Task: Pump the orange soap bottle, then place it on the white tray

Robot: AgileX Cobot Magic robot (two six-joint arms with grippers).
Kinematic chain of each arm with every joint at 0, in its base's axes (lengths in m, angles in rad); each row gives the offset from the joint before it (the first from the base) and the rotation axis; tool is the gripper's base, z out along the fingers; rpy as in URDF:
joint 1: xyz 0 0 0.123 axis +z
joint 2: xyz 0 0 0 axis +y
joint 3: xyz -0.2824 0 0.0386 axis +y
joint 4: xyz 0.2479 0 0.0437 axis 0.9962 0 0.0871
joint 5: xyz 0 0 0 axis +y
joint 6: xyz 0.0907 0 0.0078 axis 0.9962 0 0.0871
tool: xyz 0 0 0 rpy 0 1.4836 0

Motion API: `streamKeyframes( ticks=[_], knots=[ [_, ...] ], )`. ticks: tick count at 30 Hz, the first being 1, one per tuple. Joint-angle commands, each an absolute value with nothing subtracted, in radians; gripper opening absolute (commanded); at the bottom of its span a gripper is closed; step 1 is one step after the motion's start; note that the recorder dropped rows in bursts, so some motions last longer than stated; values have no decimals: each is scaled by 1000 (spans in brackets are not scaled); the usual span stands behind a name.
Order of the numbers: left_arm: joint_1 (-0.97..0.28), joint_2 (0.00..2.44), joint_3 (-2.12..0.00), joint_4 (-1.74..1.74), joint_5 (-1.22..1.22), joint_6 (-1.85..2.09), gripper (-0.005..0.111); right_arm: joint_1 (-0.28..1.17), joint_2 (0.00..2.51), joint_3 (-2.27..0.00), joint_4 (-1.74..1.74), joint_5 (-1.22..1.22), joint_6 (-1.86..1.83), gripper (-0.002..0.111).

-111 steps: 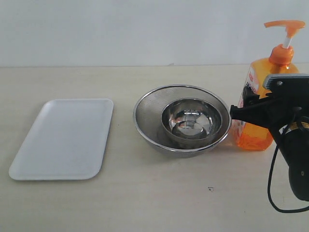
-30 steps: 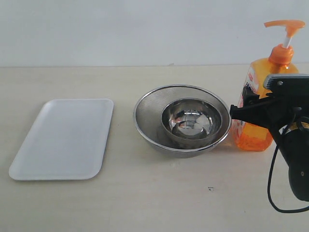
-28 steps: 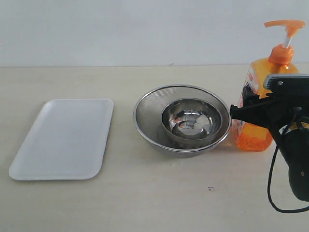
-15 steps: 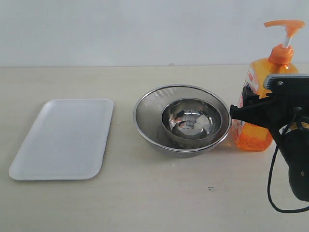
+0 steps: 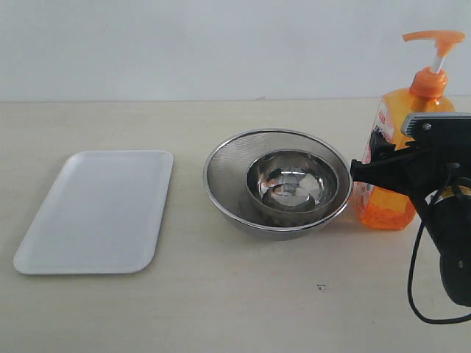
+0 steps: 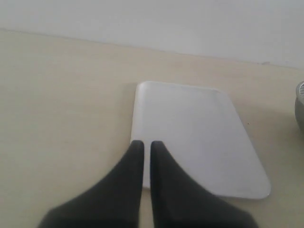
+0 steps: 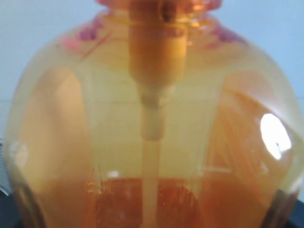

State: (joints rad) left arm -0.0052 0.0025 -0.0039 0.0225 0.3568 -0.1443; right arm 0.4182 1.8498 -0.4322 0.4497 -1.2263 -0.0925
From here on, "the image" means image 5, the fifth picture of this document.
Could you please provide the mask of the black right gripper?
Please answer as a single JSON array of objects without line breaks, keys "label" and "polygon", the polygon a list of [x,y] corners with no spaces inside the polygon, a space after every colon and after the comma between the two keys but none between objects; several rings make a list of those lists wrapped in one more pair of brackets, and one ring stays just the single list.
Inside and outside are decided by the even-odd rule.
[{"label": "black right gripper", "polygon": [[415,140],[404,149],[372,132],[369,162],[351,162],[353,180],[408,196],[421,217],[469,217],[470,114],[410,113],[401,132]]}]

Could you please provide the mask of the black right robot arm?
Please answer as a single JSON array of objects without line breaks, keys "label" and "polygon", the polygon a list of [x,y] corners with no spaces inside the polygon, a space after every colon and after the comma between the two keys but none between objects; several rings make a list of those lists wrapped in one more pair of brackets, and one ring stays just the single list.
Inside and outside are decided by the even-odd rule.
[{"label": "black right robot arm", "polygon": [[370,161],[353,160],[350,173],[407,196],[440,254],[442,284],[458,305],[470,305],[470,114],[411,113],[396,149],[375,129]]}]

